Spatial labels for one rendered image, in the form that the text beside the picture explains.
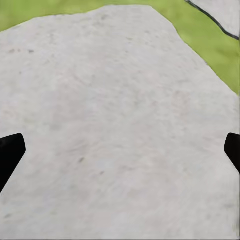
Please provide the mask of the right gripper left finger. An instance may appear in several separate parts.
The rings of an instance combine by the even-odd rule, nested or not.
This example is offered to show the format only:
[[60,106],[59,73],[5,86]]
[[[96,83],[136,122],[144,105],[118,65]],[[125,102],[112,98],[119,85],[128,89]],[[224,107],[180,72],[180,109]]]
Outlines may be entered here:
[[21,133],[0,138],[0,193],[26,152]]

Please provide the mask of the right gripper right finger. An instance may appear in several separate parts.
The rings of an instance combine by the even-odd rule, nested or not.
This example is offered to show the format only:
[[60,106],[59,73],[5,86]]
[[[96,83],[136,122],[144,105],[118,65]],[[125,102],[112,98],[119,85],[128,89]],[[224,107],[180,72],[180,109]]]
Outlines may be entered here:
[[240,135],[235,133],[229,133],[227,135],[224,151],[233,165],[240,173]]

